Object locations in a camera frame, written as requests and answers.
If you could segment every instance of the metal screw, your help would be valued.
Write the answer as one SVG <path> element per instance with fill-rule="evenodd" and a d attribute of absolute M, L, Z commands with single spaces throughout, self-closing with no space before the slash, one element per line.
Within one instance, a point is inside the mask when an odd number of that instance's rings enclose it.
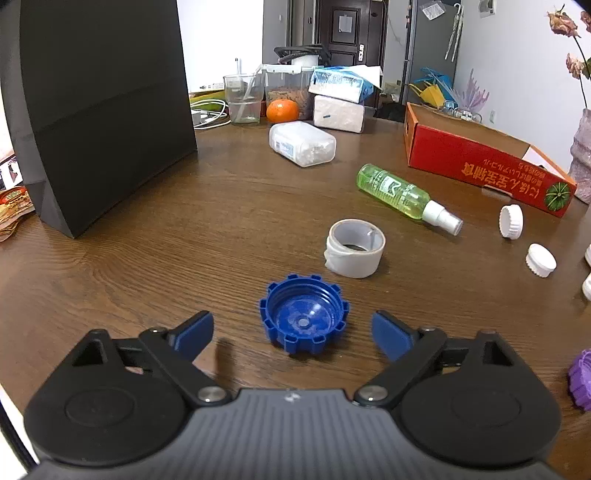
<path fill-rule="evenodd" d="M 203 387 L 197 397 L 207 403 L 217 402 L 226 398 L 226 391 L 222 387 Z"/>
<path fill-rule="evenodd" d="M 379 385 L 367 385 L 359 389 L 359 396 L 366 401 L 380 401 L 388 396 L 388 390 Z"/>

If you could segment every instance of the purple bottle cap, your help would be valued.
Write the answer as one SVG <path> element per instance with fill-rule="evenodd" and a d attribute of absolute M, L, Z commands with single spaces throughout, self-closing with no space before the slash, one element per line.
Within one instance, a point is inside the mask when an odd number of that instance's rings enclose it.
<path fill-rule="evenodd" d="M 585 411 L 591 410 L 591 350 L 583 352 L 575 359 L 569 370 L 569 390 L 574 403 Z"/>

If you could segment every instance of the pink vase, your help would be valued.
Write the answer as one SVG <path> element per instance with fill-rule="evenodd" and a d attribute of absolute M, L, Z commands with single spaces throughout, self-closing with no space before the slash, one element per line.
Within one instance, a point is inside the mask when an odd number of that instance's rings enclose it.
<path fill-rule="evenodd" d="M 577 183 L 574 196 L 588 205 L 591 203 L 591 110 L 583 110 L 570 153 L 573 156 L 573 162 L 570 165 L 569 175 Z"/>

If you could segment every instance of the green liquid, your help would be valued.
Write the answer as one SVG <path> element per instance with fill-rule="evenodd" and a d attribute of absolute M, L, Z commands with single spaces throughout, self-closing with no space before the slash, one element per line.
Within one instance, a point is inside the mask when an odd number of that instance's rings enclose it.
<path fill-rule="evenodd" d="M 429 194 L 416 185 L 371 163 L 359 170 L 357 186 L 415 220 L 423 218 L 423 211 L 431 200 Z"/>

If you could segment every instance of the wooden door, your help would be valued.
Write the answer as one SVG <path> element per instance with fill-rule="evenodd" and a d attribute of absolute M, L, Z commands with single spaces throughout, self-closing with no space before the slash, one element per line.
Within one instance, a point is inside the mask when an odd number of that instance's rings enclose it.
<path fill-rule="evenodd" d="M 319 39 L 332 54 L 331 65 L 365 64 L 372 0 L 321 0 Z"/>

